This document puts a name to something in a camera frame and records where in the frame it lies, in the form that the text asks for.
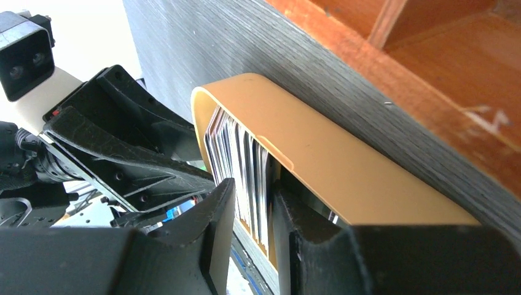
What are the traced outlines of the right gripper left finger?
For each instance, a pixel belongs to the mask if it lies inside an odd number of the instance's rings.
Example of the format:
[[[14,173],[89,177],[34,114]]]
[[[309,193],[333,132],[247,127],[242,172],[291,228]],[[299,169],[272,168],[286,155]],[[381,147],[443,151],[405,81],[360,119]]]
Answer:
[[[161,228],[3,229],[2,294],[224,294],[235,182]]]

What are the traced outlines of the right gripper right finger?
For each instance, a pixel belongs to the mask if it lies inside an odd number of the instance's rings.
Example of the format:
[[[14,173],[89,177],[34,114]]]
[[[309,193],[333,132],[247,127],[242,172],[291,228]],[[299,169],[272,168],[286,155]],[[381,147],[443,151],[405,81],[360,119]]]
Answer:
[[[519,294],[520,254],[485,226],[339,227],[273,191],[281,294]]]

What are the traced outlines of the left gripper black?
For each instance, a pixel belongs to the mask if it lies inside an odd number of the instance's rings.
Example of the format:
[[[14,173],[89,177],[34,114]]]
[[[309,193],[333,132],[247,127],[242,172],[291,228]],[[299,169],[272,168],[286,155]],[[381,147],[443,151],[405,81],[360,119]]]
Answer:
[[[133,146],[73,107],[43,131],[57,157],[30,132],[1,122],[2,227],[46,228],[70,205],[73,213],[84,209],[98,193],[86,184],[68,192],[65,183],[79,180],[74,172],[131,212],[151,212],[215,188],[208,172]]]

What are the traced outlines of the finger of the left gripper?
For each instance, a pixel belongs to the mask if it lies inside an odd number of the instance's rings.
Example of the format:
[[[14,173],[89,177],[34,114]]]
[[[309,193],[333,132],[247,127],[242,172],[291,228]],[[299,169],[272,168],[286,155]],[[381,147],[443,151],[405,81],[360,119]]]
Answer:
[[[194,125],[156,100],[120,65],[104,68],[62,102],[112,136],[169,159],[201,159]]]

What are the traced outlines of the tan oval card tray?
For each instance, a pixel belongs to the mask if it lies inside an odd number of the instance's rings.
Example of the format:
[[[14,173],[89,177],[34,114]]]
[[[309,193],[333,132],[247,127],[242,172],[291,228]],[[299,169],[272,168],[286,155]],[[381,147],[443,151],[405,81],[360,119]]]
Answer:
[[[288,172],[347,224],[477,224],[444,194],[260,74],[196,87],[191,105],[198,145],[211,174],[203,138],[214,110],[221,107],[271,155],[276,169],[270,189]],[[250,237],[277,269],[271,209],[270,253]]]

